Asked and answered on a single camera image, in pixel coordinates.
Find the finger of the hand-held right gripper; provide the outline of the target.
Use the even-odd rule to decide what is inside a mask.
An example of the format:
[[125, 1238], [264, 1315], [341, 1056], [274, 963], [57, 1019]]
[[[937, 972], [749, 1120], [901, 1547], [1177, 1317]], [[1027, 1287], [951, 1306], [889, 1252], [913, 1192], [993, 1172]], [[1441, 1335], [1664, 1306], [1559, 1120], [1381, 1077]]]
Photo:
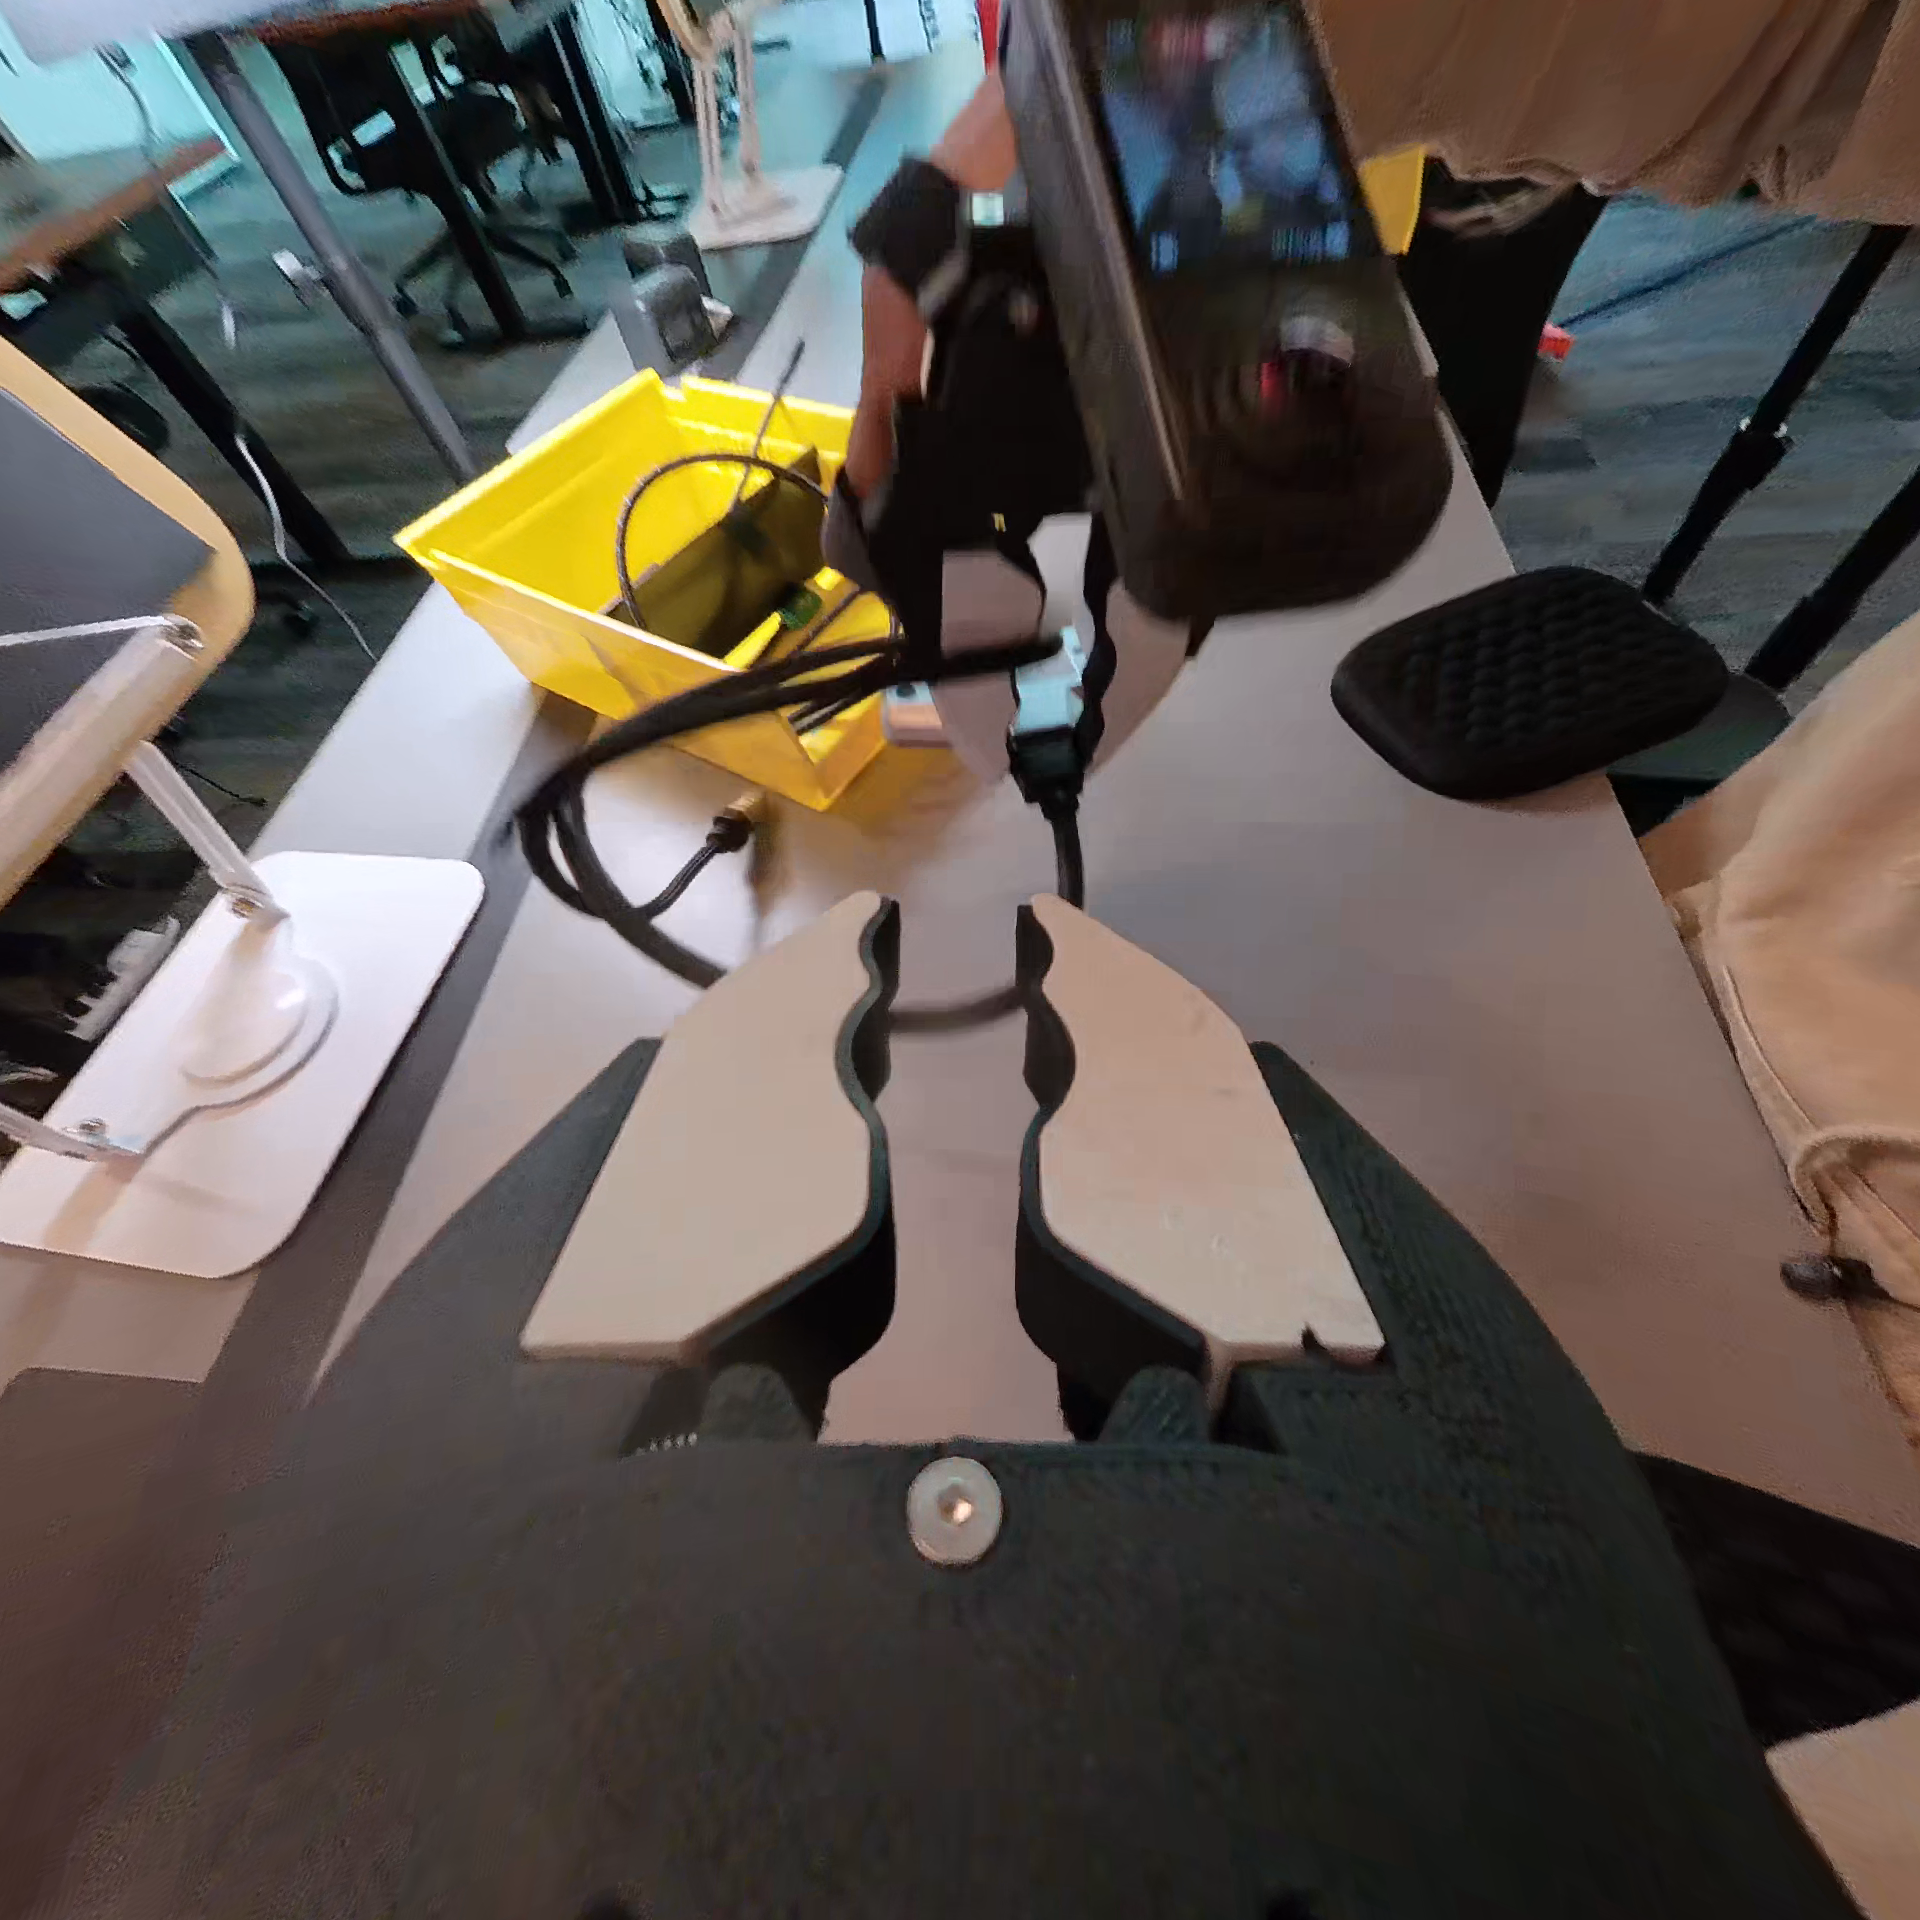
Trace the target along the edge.
[[1103, 768], [1164, 704], [1189, 660], [1189, 621], [1138, 606], [1128, 590], [1107, 590], [1091, 610], [1093, 640], [1084, 660], [1079, 762]]
[[947, 747], [978, 784], [1005, 780], [1018, 716], [1016, 650], [1042, 636], [1047, 590], [1031, 552], [951, 551], [943, 574], [939, 668], [933, 706]]

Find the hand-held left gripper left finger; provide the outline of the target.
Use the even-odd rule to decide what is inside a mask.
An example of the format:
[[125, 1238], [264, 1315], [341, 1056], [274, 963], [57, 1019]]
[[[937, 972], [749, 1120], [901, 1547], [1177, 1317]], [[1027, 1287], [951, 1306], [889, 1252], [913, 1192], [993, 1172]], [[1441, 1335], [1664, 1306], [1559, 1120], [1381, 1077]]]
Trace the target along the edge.
[[835, 1279], [876, 1283], [884, 1331], [897, 984], [899, 904], [873, 891], [714, 983], [648, 1062], [521, 1354], [690, 1364]]

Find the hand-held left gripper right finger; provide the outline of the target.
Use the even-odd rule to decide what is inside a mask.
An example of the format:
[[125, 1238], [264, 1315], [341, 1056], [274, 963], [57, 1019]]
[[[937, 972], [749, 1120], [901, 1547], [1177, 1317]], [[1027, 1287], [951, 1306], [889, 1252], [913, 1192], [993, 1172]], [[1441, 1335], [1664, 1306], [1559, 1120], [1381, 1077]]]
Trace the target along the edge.
[[1373, 1307], [1252, 1043], [1081, 908], [1018, 916], [1018, 1307], [1064, 1376], [1369, 1364]]

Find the yellow storage bin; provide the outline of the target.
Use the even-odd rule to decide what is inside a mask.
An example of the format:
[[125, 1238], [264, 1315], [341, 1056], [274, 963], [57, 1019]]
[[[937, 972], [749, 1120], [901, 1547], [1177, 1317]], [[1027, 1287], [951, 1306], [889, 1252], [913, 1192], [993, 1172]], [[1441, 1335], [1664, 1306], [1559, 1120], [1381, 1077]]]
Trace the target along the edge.
[[1381, 250], [1403, 255], [1424, 205], [1426, 148], [1405, 147], [1357, 162], [1360, 191], [1372, 211]]
[[[736, 680], [748, 666], [794, 651], [800, 629], [828, 614], [812, 651], [877, 645], [889, 638], [887, 613], [872, 595], [855, 598], [829, 566], [785, 591], [785, 604], [795, 591], [812, 598], [815, 619], [783, 621], [776, 610], [720, 658], [639, 631], [611, 610], [621, 606], [619, 514], [639, 483], [664, 463], [685, 467], [651, 485], [633, 509], [627, 558], [636, 582], [733, 506], [738, 470], [719, 454], [757, 450], [771, 463], [800, 463], [824, 485], [835, 480], [853, 408], [789, 392], [757, 439], [768, 402], [771, 392], [725, 379], [636, 373], [419, 516], [395, 544], [525, 680], [605, 723], [704, 684]], [[816, 812], [877, 781], [868, 774], [876, 764], [887, 765], [889, 780], [906, 765], [906, 747], [884, 738], [880, 698], [810, 732], [795, 732], [786, 710], [709, 727], [675, 752]]]

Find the person's right forearm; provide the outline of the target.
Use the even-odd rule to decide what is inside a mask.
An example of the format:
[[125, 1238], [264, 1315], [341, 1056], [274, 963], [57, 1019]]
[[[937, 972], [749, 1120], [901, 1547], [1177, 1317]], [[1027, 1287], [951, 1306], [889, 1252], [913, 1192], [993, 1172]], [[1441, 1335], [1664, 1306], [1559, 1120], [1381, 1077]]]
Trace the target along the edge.
[[1915, 3], [1309, 3], [1365, 159], [1915, 227]]

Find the person's right hand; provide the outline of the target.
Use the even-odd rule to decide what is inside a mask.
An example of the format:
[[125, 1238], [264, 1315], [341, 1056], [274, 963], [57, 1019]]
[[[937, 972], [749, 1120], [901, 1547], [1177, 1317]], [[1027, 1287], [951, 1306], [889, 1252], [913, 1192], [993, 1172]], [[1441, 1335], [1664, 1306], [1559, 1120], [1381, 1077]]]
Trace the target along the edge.
[[[956, 245], [957, 213], [969, 194], [999, 194], [1018, 168], [1018, 141], [1003, 104], [1002, 75], [989, 70], [951, 118], [947, 132], [917, 159], [923, 174], [939, 174], [945, 213], [951, 213], [947, 245]], [[860, 383], [844, 475], [857, 499], [882, 490], [897, 459], [897, 406], [922, 395], [928, 319], [922, 293], [855, 243], [860, 274]]]

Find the black bin divider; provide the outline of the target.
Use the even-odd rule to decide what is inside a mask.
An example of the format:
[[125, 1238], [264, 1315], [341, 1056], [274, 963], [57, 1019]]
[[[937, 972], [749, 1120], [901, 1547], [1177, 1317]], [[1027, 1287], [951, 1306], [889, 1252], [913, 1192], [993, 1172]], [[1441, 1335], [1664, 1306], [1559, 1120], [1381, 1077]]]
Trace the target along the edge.
[[824, 570], [820, 450], [754, 472], [716, 523], [621, 588], [636, 629], [720, 658]]

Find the white tablet stand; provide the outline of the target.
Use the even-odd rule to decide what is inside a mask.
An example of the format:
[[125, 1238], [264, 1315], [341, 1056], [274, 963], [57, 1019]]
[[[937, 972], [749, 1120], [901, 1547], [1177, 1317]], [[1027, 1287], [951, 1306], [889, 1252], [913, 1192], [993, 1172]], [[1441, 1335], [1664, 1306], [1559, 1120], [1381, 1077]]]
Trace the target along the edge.
[[487, 885], [466, 859], [252, 859], [154, 746], [129, 774], [216, 879], [43, 1120], [5, 1110], [3, 1244], [235, 1279], [316, 1203]]

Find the small grey device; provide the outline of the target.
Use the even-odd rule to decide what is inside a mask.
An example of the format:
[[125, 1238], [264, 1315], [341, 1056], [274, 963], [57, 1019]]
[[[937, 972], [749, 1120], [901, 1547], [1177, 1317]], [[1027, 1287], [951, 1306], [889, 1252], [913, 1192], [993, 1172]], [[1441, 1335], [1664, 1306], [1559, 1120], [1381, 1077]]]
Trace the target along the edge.
[[661, 376], [703, 371], [736, 318], [714, 294], [704, 254], [685, 229], [621, 237], [609, 314], [631, 368]]

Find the wooden framed panel with stand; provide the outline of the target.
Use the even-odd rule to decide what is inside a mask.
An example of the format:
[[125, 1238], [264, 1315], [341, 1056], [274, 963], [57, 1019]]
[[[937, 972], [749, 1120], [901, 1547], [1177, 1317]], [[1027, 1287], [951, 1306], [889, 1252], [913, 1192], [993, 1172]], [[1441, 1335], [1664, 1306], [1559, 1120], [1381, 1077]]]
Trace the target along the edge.
[[810, 237], [844, 186], [824, 159], [768, 172], [761, 154], [757, 3], [661, 3], [665, 28], [690, 69], [699, 198], [685, 216], [704, 254], [768, 250]]

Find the person's torso in beige hoodie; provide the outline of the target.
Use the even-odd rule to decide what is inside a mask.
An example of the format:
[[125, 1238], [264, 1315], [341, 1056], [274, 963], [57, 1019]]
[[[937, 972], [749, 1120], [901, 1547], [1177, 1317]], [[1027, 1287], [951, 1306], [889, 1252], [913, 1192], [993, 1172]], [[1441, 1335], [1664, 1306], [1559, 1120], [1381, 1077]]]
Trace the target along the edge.
[[1917, 619], [1640, 840], [1905, 1437], [1917, 1439]]

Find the black office chair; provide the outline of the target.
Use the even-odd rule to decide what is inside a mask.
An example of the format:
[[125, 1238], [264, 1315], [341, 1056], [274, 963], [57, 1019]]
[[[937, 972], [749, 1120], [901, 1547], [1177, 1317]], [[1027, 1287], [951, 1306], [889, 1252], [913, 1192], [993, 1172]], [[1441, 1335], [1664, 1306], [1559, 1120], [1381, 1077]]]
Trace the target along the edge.
[[395, 315], [419, 319], [416, 287], [432, 282], [447, 347], [580, 341], [591, 324], [570, 274], [578, 250], [532, 198], [512, 211], [497, 191], [497, 168], [529, 143], [521, 110], [431, 38], [415, 37], [411, 48], [421, 82], [403, 66], [401, 40], [375, 32], [269, 46], [337, 191], [404, 196], [440, 213], [436, 237], [394, 279]]

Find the wooden top desk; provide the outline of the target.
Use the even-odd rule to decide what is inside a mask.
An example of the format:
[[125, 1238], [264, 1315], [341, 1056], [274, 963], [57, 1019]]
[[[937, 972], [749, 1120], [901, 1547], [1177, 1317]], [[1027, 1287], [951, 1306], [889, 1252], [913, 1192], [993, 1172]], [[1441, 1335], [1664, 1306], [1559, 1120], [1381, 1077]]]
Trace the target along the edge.
[[3, 293], [5, 341], [51, 374], [66, 374], [91, 347], [114, 344], [154, 374], [207, 443], [243, 478], [320, 576], [372, 570], [300, 490], [253, 432], [218, 374], [159, 311], [159, 300], [211, 276], [211, 251], [176, 198], [176, 183], [216, 159], [211, 138], [32, 159], [5, 147]]

